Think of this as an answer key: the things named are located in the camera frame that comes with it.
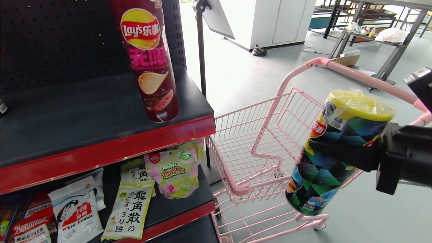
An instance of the snack can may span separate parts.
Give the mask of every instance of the snack can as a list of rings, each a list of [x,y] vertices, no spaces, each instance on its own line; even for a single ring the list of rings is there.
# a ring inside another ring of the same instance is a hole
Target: snack can
[[[301,149],[285,196],[298,212],[320,214],[356,168],[310,148],[322,143],[372,146],[394,116],[387,103],[351,91],[332,91]]]
[[[114,20],[129,56],[147,117],[167,122],[180,107],[160,0],[111,0]]]

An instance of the red shelf edge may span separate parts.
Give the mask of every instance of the red shelf edge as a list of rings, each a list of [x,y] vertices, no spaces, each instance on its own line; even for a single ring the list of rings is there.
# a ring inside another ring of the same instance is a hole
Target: red shelf edge
[[[135,239],[124,239],[118,243],[143,243],[160,235],[163,235],[171,230],[188,224],[196,219],[209,215],[215,211],[215,204],[213,201],[208,202],[196,209],[190,210],[184,214],[178,215],[172,219],[164,221],[163,223],[157,224],[153,227],[144,229],[143,237],[141,240]]]
[[[216,132],[213,115],[0,169],[0,195],[106,166]]]

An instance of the colorful geometric can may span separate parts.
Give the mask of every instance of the colorful geometric can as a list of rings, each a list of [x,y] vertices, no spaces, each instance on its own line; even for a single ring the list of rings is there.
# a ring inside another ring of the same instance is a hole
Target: colorful geometric can
[[[394,116],[387,103],[359,93],[335,90],[312,126],[285,190],[298,212],[320,214],[342,184],[355,172],[349,161],[326,157],[309,147],[311,139],[322,143],[372,146]]]

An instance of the red snack bag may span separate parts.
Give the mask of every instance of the red snack bag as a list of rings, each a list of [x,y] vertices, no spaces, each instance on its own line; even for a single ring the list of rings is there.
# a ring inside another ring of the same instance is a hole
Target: red snack bag
[[[46,208],[51,208],[52,211],[52,202],[48,197],[48,193],[38,193],[31,199],[29,206],[27,207],[27,211],[25,212],[24,218],[28,218],[35,212],[41,211]]]
[[[50,234],[56,232],[54,212],[52,208],[46,208],[14,224],[11,242],[51,243]]]
[[[111,0],[135,82],[153,122],[178,116],[174,73],[160,0]]]

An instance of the lay's logo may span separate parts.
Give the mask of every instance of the lay's logo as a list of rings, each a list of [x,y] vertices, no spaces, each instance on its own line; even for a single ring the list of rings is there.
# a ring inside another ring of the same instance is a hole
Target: lay's logo
[[[139,8],[124,12],[120,22],[124,39],[136,48],[151,50],[158,46],[161,29],[158,19]]]

